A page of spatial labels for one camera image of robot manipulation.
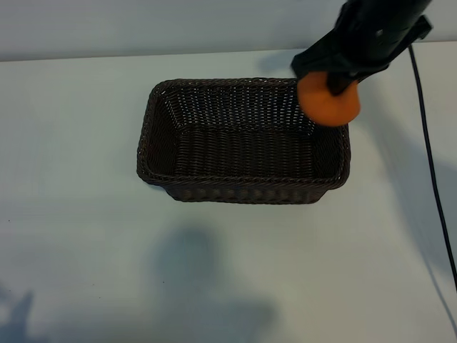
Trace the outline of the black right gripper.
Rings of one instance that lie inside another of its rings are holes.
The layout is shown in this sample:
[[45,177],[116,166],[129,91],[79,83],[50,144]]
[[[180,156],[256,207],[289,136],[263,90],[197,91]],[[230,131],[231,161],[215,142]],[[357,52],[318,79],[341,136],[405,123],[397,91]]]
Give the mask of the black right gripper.
[[338,96],[357,80],[388,68],[431,24],[423,15],[429,0],[347,1],[335,26],[307,50],[295,55],[297,79],[327,71],[326,86]]

